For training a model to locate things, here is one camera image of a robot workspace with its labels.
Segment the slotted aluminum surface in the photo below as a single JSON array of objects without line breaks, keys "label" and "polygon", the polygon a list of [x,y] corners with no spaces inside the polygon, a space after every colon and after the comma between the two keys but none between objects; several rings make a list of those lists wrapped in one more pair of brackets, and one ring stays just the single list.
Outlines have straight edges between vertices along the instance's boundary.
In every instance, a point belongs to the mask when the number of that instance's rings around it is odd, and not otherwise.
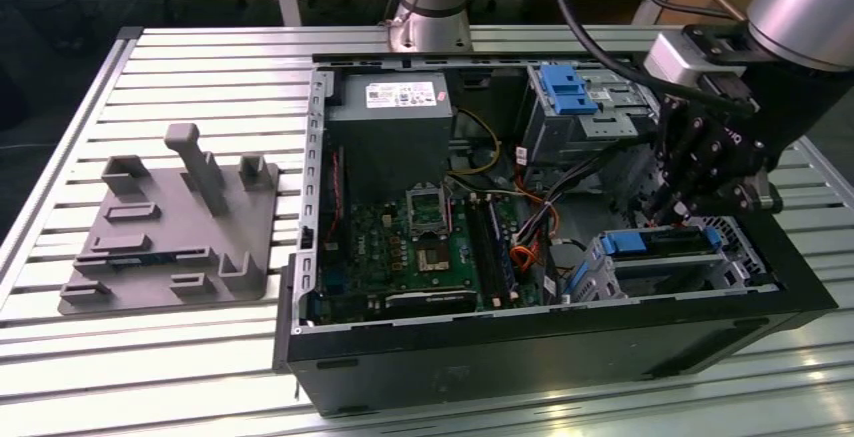
[{"label": "slotted aluminum surface", "polygon": [[[593,30],[610,51],[645,51],[656,34],[651,27]],[[581,50],[557,27],[477,27],[472,36],[481,52]],[[201,148],[221,164],[244,151],[262,151],[278,164],[270,272],[285,263],[296,236],[310,54],[384,52],[382,42],[378,29],[333,27],[146,30],[115,44],[66,148],[39,181],[45,192],[37,188],[0,252],[0,435],[849,431],[854,196],[805,141],[785,151],[771,176],[787,204],[777,220],[840,310],[695,376],[324,420],[293,377],[268,371],[277,278],[252,305],[129,317],[58,315],[57,290],[105,192],[103,161],[134,153],[151,168],[175,166],[159,141],[170,122],[197,123]],[[536,355],[518,365],[536,365]]]}]

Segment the green circuit board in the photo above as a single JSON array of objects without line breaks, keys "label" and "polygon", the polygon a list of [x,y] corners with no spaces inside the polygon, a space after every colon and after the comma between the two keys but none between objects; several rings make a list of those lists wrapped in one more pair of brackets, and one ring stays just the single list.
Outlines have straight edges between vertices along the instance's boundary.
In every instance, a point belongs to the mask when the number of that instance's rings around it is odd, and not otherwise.
[{"label": "green circuit board", "polygon": [[[484,310],[462,201],[450,201],[449,212],[432,207],[428,200],[413,205],[412,222],[434,222],[446,215],[446,233],[413,237],[405,199],[350,206],[346,257],[321,270],[320,323],[365,320],[370,299],[393,293],[469,290],[477,294],[476,310]],[[516,227],[513,204],[497,200],[494,209],[508,240]],[[518,306],[537,300],[528,287],[518,286]]]},{"label": "green circuit board", "polygon": [[[426,211],[429,218],[440,214]],[[405,201],[385,205],[354,205],[349,222],[348,292],[384,292],[388,290],[430,290],[465,287],[476,290],[477,278],[468,228],[461,212],[450,214],[450,232],[440,239],[412,240],[409,237]],[[413,220],[425,221],[418,215]],[[446,247],[446,270],[418,268],[418,251]]]}]

